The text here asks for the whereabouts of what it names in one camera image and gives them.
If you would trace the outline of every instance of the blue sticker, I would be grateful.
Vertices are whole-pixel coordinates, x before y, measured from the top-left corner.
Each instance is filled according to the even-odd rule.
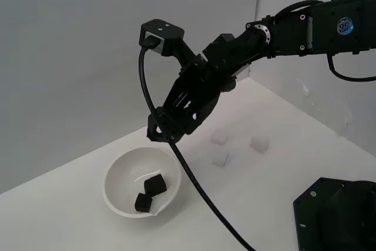
[[[354,29],[354,24],[350,18],[342,18],[338,21],[337,32],[340,35],[348,35]]]

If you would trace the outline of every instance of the black block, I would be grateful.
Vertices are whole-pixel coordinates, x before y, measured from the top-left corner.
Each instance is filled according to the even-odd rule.
[[[135,202],[135,209],[138,212],[148,213],[152,205],[152,197],[150,195],[139,193]]]
[[[144,182],[145,194],[151,197],[167,191],[165,180],[161,174],[158,174]]]

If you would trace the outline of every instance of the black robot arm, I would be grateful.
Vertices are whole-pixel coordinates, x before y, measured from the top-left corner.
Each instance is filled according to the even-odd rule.
[[[204,49],[206,59],[190,50],[181,28],[158,19],[143,24],[140,45],[148,36],[159,38],[153,50],[176,57],[182,67],[163,106],[157,108],[163,129],[175,142],[191,134],[211,114],[220,93],[235,88],[236,75],[260,58],[327,54],[333,66],[332,56],[337,53],[376,48],[375,16],[376,0],[299,2],[276,16],[247,23],[237,38],[221,34]],[[151,115],[147,136],[165,142]]]

